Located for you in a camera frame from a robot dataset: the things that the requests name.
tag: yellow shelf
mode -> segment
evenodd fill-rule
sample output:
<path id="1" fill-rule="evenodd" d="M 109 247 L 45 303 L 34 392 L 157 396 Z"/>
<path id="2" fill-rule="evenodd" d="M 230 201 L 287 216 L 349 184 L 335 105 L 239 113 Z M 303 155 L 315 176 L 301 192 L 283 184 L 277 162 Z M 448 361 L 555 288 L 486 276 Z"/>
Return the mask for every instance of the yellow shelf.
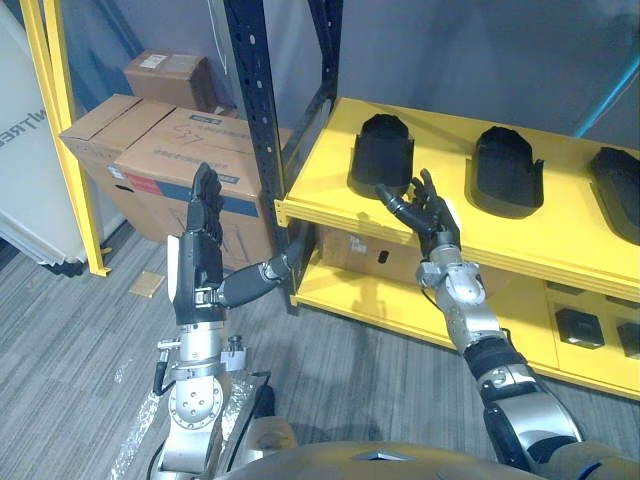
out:
<path id="1" fill-rule="evenodd" d="M 640 399 L 640 361 L 624 357 L 619 340 L 614 340 L 615 326 L 603 325 L 605 339 L 611 346 L 598 350 L 560 342 L 555 321 L 549 315 L 547 297 L 543 281 L 517 275 L 507 287 L 489 299 L 500 325 L 511 330 L 516 348 L 527 357 L 531 366 L 551 377 Z M 596 297 L 604 298 L 594 296 L 591 302 L 599 302 Z M 442 314 L 417 288 L 327 266 L 322 263 L 317 250 L 292 299 L 453 348 Z M 570 305 L 566 300 L 563 298 L 563 305 Z M 550 301 L 558 302 L 555 297 Z M 598 305 L 601 318 L 607 321 L 613 318 L 610 310 L 605 313 L 605 306 Z"/>
<path id="2" fill-rule="evenodd" d="M 463 253 L 486 265 L 629 300 L 640 300 L 640 249 L 608 227 L 591 191 L 587 163 L 602 144 L 517 128 L 545 160 L 545 203 L 505 219 L 472 206 L 464 193 L 467 161 L 491 122 L 340 98 L 295 185 L 278 205 L 287 217 L 401 244 L 412 232 L 376 200 L 353 193 L 347 173 L 356 133 L 376 113 L 397 115 L 415 138 L 414 174 L 427 168 L 460 220 Z M 638 157 L 638 151 L 629 150 Z"/>

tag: metal upright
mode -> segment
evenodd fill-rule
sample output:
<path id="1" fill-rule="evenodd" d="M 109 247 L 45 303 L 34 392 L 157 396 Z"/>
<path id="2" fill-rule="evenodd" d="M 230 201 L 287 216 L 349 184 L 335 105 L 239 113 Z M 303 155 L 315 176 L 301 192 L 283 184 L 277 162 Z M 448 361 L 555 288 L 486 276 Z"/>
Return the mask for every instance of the metal upright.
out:
<path id="1" fill-rule="evenodd" d="M 299 228 L 295 223 L 289 229 L 278 226 L 275 200 L 282 200 L 300 170 L 296 160 L 300 144 L 326 101 L 333 108 L 338 87 L 340 34 L 342 29 L 342 0 L 308 0 L 320 51 L 322 53 L 322 83 L 307 106 L 302 121 L 297 125 L 287 144 L 280 147 L 271 63 L 267 44 L 267 29 L 263 0 L 225 0 L 225 12 L 231 36 L 233 54 L 238 67 L 242 97 L 251 131 L 251 139 L 258 164 L 262 195 L 268 207 L 268 216 L 275 247 L 282 252 L 289 245 L 289 229 Z M 307 243 L 314 242 L 309 229 Z M 285 282 L 285 295 L 295 293 L 308 255 Z"/>

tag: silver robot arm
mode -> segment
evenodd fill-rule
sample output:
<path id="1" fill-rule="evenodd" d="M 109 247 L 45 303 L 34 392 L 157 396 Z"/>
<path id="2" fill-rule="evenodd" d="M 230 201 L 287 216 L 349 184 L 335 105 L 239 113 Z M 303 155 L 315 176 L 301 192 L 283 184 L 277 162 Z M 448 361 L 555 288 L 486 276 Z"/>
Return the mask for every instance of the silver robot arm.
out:
<path id="1" fill-rule="evenodd" d="M 198 169 L 191 191 L 186 231 L 167 243 L 167 283 L 179 335 L 158 343 L 153 391 L 169 392 L 169 435 L 152 462 L 156 480 L 211 478 L 221 448 L 221 412 L 229 396 L 227 372 L 244 369 L 246 351 L 239 337 L 224 350 L 225 311 L 248 303 L 281 283 L 302 253 L 306 227 L 287 250 L 267 262 L 249 266 L 223 279 L 222 197 L 216 173 Z M 163 386 L 169 354 L 173 381 Z"/>
<path id="2" fill-rule="evenodd" d="M 445 317 L 449 336 L 476 379 L 499 461 L 547 478 L 596 478 L 590 472 L 605 475 L 597 478 L 632 478 L 620 473 L 637 471 L 637 463 L 583 442 L 571 413 L 500 329 L 487 305 L 478 265 L 462 259 L 458 226 L 429 173 L 422 170 L 421 177 L 412 180 L 411 203 L 383 185 L 376 191 L 387 209 L 418 234 L 425 258 L 416 274 L 418 284 L 435 292 L 434 304 Z"/>

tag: floor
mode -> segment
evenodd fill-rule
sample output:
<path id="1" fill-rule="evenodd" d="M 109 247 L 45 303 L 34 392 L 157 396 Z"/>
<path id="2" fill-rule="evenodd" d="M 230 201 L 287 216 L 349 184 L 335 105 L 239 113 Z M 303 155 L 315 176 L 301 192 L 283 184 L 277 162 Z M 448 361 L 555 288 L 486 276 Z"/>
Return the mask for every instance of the floor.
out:
<path id="1" fill-rule="evenodd" d="M 174 333 L 166 283 L 150 299 L 128 293 L 142 270 L 164 273 L 165 249 L 126 224 L 108 245 L 106 279 L 56 276 L 0 249 L 2 479 L 144 478 L 166 435 L 166 400 L 144 437 L 132 430 L 140 406 L 155 406 L 155 344 Z M 288 315 L 278 291 L 229 312 L 226 329 L 243 335 L 251 367 L 272 370 L 277 413 L 300 443 L 393 440 L 494 458 L 451 351 L 307 308 Z M 590 439 L 639 458 L 638 403 L 549 384 Z M 123 448 L 136 435 L 139 449 Z"/>

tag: silver foil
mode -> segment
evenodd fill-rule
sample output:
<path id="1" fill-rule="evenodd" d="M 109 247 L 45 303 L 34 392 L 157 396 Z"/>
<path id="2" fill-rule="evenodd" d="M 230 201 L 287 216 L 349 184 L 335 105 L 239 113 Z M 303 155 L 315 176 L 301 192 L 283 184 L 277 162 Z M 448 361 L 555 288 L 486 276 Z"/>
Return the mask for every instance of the silver foil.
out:
<path id="1" fill-rule="evenodd" d="M 160 397 L 157 397 L 153 392 L 149 392 L 147 398 L 140 404 L 136 419 L 129 430 L 129 435 L 120 445 L 118 456 L 111 466 L 111 480 L 124 479 L 127 469 L 140 449 L 142 439 L 156 417 L 159 403 Z"/>
<path id="2" fill-rule="evenodd" d="M 116 383 L 122 381 L 122 374 L 126 366 L 125 364 L 123 368 L 119 368 L 116 372 L 114 378 Z M 232 372 L 228 375 L 231 380 L 231 393 L 221 416 L 222 448 L 217 462 L 220 469 L 218 471 L 224 471 L 224 463 L 228 461 L 229 452 L 227 452 L 226 446 L 229 443 L 229 439 L 234 434 L 237 436 L 237 432 L 242 428 L 242 425 L 237 425 L 238 417 L 242 414 L 241 420 L 244 422 L 253 406 L 256 381 L 263 381 L 262 378 L 256 380 L 256 377 L 248 375 L 245 371 Z M 129 430 L 129 435 L 122 442 L 118 456 L 111 466 L 111 480 L 123 480 L 125 478 L 127 470 L 140 449 L 144 436 L 156 417 L 159 403 L 160 398 L 150 392 L 138 408 L 138 413 Z"/>

